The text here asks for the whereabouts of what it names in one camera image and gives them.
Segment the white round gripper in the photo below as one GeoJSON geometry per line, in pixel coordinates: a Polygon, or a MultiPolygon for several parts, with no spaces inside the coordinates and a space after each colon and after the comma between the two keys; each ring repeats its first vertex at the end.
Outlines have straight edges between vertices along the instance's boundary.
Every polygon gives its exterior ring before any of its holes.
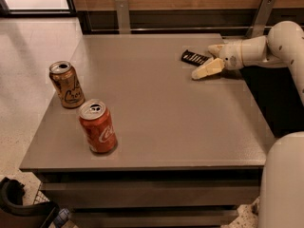
{"type": "Polygon", "coordinates": [[[226,45],[210,45],[208,51],[219,58],[210,58],[197,67],[191,74],[193,80],[221,73],[224,65],[228,70],[237,70],[265,63],[267,60],[267,39],[265,36],[260,36],[229,42],[226,45]]]}

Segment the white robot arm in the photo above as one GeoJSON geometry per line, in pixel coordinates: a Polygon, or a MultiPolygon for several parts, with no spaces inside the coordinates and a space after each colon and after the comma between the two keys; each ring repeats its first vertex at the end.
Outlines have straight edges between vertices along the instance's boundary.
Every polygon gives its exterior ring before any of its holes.
{"type": "Polygon", "coordinates": [[[192,78],[243,69],[256,99],[270,103],[269,126],[281,133],[263,168],[258,228],[304,228],[304,30],[283,21],[266,35],[211,45],[208,51],[213,56],[192,78]]]}

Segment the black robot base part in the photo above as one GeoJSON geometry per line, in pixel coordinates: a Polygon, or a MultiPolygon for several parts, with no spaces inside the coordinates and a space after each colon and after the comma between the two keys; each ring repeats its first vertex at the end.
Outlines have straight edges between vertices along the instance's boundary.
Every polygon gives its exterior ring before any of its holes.
{"type": "Polygon", "coordinates": [[[24,205],[24,184],[4,177],[0,181],[0,228],[48,228],[59,213],[53,201],[24,205]]]}

